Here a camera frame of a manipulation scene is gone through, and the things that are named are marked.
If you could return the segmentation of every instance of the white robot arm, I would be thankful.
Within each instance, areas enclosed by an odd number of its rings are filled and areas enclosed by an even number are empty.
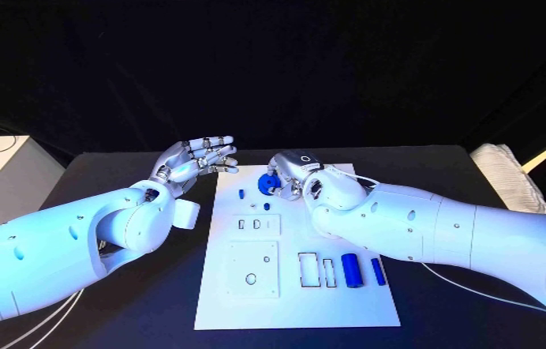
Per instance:
[[[236,173],[232,142],[177,142],[148,180],[0,224],[0,320],[49,306],[152,252],[170,226],[193,229],[199,205],[175,198],[197,175]]]
[[[546,305],[546,215],[469,205],[406,186],[366,189],[351,177],[309,152],[288,150],[272,158],[259,186],[265,194],[304,198],[325,237],[402,261],[469,268]]]

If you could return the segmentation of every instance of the tabletop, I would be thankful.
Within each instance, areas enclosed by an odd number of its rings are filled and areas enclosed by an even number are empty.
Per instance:
[[[351,163],[357,175],[380,182],[504,208],[458,146],[311,150],[325,163]],[[242,150],[235,157],[240,165],[266,164],[276,152]],[[128,187],[148,177],[158,155],[157,152],[82,154],[42,208]],[[544,347],[546,313],[465,291],[420,264],[387,257],[381,260],[402,327],[194,331],[216,179],[216,174],[200,177],[184,195],[201,205],[196,228],[191,231],[171,228],[163,246],[86,287],[78,305],[40,347]],[[445,265],[432,267],[465,286],[537,305],[527,294],[492,277]],[[18,337],[57,306],[1,321],[0,345]],[[20,347],[29,347],[40,332],[44,330],[24,339]]]

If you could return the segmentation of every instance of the wire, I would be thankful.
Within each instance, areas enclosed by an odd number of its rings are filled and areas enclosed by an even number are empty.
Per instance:
[[[420,264],[429,269],[429,271],[432,272],[432,274],[435,274],[436,276],[439,276],[446,282],[449,282],[449,283],[454,284],[455,286],[459,286],[459,288],[464,288],[466,291],[471,291],[474,294],[482,295],[482,296],[485,296],[487,298],[491,298],[491,299],[494,299],[494,300],[500,300],[500,301],[504,302],[504,303],[515,304],[517,306],[527,307],[527,308],[533,308],[534,310],[539,310],[539,311],[546,312],[546,309],[544,309],[544,308],[540,308],[540,307],[531,306],[530,304],[524,304],[524,303],[520,303],[520,302],[514,302],[513,300],[508,300],[508,299],[497,298],[497,297],[492,296],[492,295],[484,294],[482,292],[475,291],[475,290],[472,290],[472,289],[468,288],[468,287],[464,287],[461,284],[455,283],[452,280],[449,280],[449,279],[446,279],[443,276],[441,276],[441,275],[439,275],[439,274],[438,274],[438,273],[429,268],[429,266],[426,266],[426,264],[423,264],[423,263],[420,263]]]
[[[361,177],[360,175],[354,175],[354,174],[350,174],[350,173],[345,173],[344,171],[338,170],[337,171],[341,173],[341,174],[345,174],[348,177],[351,178],[360,178],[360,179],[364,179],[367,182],[371,182],[373,183],[373,186],[370,186],[370,188],[373,189],[376,187],[376,185],[379,185],[379,182],[371,179],[371,178],[367,178],[367,177]]]
[[[70,305],[70,308],[67,308],[67,311],[65,312],[65,314],[62,315],[62,318],[60,320],[56,322],[56,324],[53,325],[52,329],[49,330],[49,332],[43,335],[43,337],[37,340],[36,344],[29,348],[29,349],[34,349],[37,347],[37,345],[40,344],[40,342],[46,339],[46,337],[52,334],[52,332],[54,331],[54,328],[59,326],[59,324],[62,323],[62,321],[65,320],[65,317],[66,315],[69,314],[69,312],[72,311],[72,308],[73,306],[76,305],[76,302],[78,302],[78,299],[79,297],[82,296],[82,293],[83,293],[83,289],[80,290],[80,292],[78,293],[78,296],[76,296],[76,300],[73,300],[73,303]]]
[[[13,133],[8,132],[7,129],[0,128],[0,130],[3,130],[4,132],[7,132],[10,134],[10,136],[13,136],[13,143],[11,143],[11,145],[5,149],[0,150],[0,152],[5,152],[17,144],[17,137],[14,136]]]
[[[78,292],[75,292],[70,297],[66,299],[65,303],[62,304],[62,306],[56,309],[56,311],[46,317],[46,319],[43,319],[43,321],[26,332],[26,334],[21,335],[21,337],[18,337],[16,340],[13,340],[7,345],[4,345],[3,347],[0,347],[0,349],[7,349],[8,347],[11,347],[27,335],[30,335],[36,329],[40,328],[40,326],[56,316],[56,314],[62,311],[62,309],[66,307],[66,304],[70,302],[70,300],[73,299],[73,297],[76,296]]]

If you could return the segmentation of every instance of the blue object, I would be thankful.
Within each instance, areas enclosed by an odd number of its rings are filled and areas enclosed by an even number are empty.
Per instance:
[[[376,258],[371,258],[371,266],[373,266],[373,271],[376,273],[377,284],[380,286],[384,286],[386,281],[384,281],[384,276],[383,276],[381,265],[380,265],[379,260]]]
[[[263,195],[268,195],[271,196],[271,193],[269,193],[269,187],[279,187],[281,186],[281,179],[278,178],[276,176],[276,173],[272,173],[272,175],[268,175],[268,173],[265,173],[259,179],[258,179],[258,189],[259,189],[259,192],[263,194]]]
[[[364,286],[361,280],[358,258],[354,253],[347,253],[341,256],[343,271],[344,271],[344,282],[348,288],[357,288]]]

